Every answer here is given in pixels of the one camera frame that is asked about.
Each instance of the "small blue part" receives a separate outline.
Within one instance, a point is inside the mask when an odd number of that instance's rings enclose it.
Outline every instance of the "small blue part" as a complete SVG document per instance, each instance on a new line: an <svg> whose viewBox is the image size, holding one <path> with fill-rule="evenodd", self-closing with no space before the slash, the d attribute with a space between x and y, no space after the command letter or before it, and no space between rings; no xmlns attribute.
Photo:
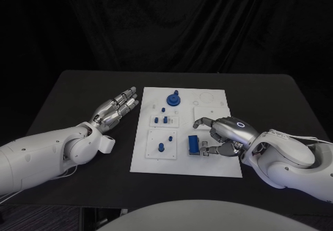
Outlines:
<svg viewBox="0 0 333 231"><path fill-rule="evenodd" d="M198 136L189 136L189 154L190 155L200 155Z"/></svg>
<svg viewBox="0 0 333 231"><path fill-rule="evenodd" d="M160 152L164 151L164 145L163 145L163 143L159 144L159 151L160 151Z"/></svg>
<svg viewBox="0 0 333 231"><path fill-rule="evenodd" d="M177 106L180 104L179 91L176 90L172 95L169 95L166 102L170 106Z"/></svg>

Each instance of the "silver robotic hand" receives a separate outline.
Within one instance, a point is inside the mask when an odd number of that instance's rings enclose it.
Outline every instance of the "silver robotic hand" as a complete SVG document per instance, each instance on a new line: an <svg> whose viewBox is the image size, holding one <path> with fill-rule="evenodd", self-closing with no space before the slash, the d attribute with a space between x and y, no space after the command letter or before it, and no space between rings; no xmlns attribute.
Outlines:
<svg viewBox="0 0 333 231"><path fill-rule="evenodd" d="M234 117L200 118L193 128L208 125L212 138L222 143L200 152L236 156L261 179L275 188L294 188L329 203L333 202L333 144L304 145L297 139L320 141L316 137L288 135L274 129L258 134L248 123Z"/></svg>
<svg viewBox="0 0 333 231"><path fill-rule="evenodd" d="M212 138L222 143L221 146L202 147L200 151L209 154L221 154L225 156L238 156L242 149L248 150L254 140L260 136L255 129L242 120L226 117L212 120L206 117L196 120L193 128L200 124L208 125Z"/></svg>
<svg viewBox="0 0 333 231"><path fill-rule="evenodd" d="M97 152L110 153L115 140L102 135L118 124L138 101L136 87L97 109L76 127L23 137L0 147L0 195L35 187L85 164Z"/></svg>

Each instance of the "white round object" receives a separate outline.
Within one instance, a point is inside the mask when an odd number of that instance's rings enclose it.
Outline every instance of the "white round object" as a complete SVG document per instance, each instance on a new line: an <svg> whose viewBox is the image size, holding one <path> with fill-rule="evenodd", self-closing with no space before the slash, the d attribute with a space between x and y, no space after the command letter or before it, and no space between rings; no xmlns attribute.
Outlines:
<svg viewBox="0 0 333 231"><path fill-rule="evenodd" d="M144 207L108 223L100 231L314 231L293 219L232 202L187 200Z"/></svg>

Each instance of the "white robotic arm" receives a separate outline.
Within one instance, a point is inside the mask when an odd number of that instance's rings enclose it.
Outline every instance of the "white robotic arm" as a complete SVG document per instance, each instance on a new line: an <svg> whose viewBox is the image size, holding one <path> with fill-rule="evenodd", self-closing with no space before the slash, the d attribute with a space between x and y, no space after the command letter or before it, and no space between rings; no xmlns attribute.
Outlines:
<svg viewBox="0 0 333 231"><path fill-rule="evenodd" d="M294 188L332 203L333 201L333 144L304 145L275 130L258 134L244 121L234 117L212 120L200 118L193 125L208 125L212 138L222 143L203 147L200 152L236 156L249 165L261 179L275 188Z"/></svg>
<svg viewBox="0 0 333 231"><path fill-rule="evenodd" d="M0 195L35 187L85 164L97 151L110 153L115 140L102 135L138 104L136 87L108 100L89 122L23 137L0 147Z"/></svg>

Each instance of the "blue knob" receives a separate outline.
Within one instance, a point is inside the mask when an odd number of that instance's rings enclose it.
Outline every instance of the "blue knob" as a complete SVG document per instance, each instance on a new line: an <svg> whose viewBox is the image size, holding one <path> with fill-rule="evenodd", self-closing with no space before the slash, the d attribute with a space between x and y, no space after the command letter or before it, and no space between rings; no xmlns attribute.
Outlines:
<svg viewBox="0 0 333 231"><path fill-rule="evenodd" d="M180 104L179 91L176 90L173 95L169 95L166 102L170 106L177 106Z"/></svg>
<svg viewBox="0 0 333 231"><path fill-rule="evenodd" d="M164 151L164 145L163 145L163 143L159 144L159 151L160 151L160 152Z"/></svg>

